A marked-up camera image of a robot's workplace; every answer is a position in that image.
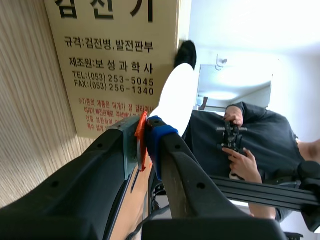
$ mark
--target wooden wall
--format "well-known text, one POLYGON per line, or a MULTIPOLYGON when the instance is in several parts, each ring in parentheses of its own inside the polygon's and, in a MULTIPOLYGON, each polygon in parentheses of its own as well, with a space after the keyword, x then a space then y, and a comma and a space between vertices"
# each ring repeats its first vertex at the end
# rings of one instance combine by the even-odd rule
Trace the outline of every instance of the wooden wall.
POLYGON ((0 0, 0 207, 79 156, 42 0, 0 0))

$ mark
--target black t-shirt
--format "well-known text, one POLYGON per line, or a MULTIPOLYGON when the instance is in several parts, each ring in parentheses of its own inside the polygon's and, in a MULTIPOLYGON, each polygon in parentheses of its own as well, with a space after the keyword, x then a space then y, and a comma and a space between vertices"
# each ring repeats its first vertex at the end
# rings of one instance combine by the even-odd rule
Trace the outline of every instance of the black t-shirt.
MULTIPOLYGON (((278 170, 295 170, 304 161, 296 143, 296 135, 288 120, 275 112, 244 102, 234 104, 243 114, 242 148, 255 156, 262 180, 272 179, 278 170)), ((216 128, 223 128, 222 116, 213 112, 193 111, 185 142, 208 175, 229 178, 228 155, 218 147, 223 135, 216 128)), ((277 220, 282 221, 289 211, 277 209, 277 220)))

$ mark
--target cardboard box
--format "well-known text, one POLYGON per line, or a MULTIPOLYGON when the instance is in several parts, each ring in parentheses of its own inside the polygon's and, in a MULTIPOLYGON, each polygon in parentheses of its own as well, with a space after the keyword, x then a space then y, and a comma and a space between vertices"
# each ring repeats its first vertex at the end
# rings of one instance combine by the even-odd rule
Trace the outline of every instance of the cardboard box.
POLYGON ((80 137, 158 105, 178 46, 179 0, 46 0, 80 137))

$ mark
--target hand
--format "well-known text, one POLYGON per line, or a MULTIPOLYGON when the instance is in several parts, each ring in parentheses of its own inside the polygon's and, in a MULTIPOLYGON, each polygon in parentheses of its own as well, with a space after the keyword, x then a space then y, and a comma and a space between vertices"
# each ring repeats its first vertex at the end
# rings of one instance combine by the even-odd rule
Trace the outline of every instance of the hand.
POLYGON ((229 106, 225 110, 224 120, 232 122, 239 127, 244 124, 244 116, 242 115, 242 111, 236 106, 229 106))
POLYGON ((233 173, 243 178, 246 182, 262 183, 256 158, 251 151, 243 149, 247 156, 225 147, 222 151, 230 155, 229 160, 232 162, 230 168, 233 173))

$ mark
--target ceiling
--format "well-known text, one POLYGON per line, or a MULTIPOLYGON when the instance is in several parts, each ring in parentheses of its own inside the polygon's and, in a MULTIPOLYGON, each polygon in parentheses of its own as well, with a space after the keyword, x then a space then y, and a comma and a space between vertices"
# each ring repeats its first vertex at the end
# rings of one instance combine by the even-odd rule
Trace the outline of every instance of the ceiling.
POLYGON ((193 0, 197 47, 320 54, 319 0, 193 0))

